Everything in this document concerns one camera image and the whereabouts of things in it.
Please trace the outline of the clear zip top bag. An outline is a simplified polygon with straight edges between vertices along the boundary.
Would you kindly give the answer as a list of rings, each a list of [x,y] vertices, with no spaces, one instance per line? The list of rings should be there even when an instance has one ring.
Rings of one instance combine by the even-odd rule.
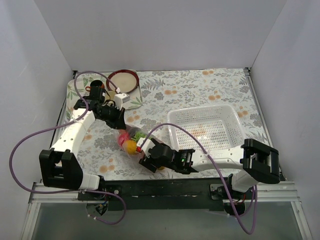
[[[114,130],[115,142],[118,147],[125,152],[128,158],[136,163],[145,156],[142,151],[139,151],[138,142],[147,135],[146,131],[132,124],[127,124],[126,129]]]

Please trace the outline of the green fake grapes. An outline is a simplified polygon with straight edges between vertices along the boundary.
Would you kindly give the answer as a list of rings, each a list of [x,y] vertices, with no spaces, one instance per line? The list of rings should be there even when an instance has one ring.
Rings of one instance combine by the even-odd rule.
[[[144,132],[137,131],[131,139],[137,143],[141,138],[145,138],[146,136],[147,134]]]

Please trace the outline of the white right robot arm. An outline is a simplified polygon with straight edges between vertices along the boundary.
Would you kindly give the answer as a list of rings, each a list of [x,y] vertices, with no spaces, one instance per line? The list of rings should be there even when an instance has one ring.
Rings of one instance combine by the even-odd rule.
[[[139,164],[153,173],[161,167],[183,175],[215,167],[238,170],[229,177],[226,186],[227,195],[232,199],[239,198],[258,183],[271,185],[280,182],[278,150],[252,138],[245,139],[242,145],[208,153],[194,149],[174,150],[154,138],[141,138],[136,149],[143,153]]]

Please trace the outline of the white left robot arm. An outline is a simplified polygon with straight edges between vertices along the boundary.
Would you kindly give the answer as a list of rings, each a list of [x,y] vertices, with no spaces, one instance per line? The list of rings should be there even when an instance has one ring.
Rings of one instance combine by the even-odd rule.
[[[39,154],[42,180],[46,187],[89,190],[89,194],[95,200],[101,200],[106,196],[106,187],[100,183],[101,178],[85,173],[77,159],[80,145],[96,120],[104,121],[108,127],[115,130],[126,129],[123,105],[130,96],[117,89],[111,104],[108,105],[105,102],[105,94],[105,89],[94,86],[90,89],[89,95],[78,99],[73,107],[69,125],[60,138],[49,150],[42,150]]]

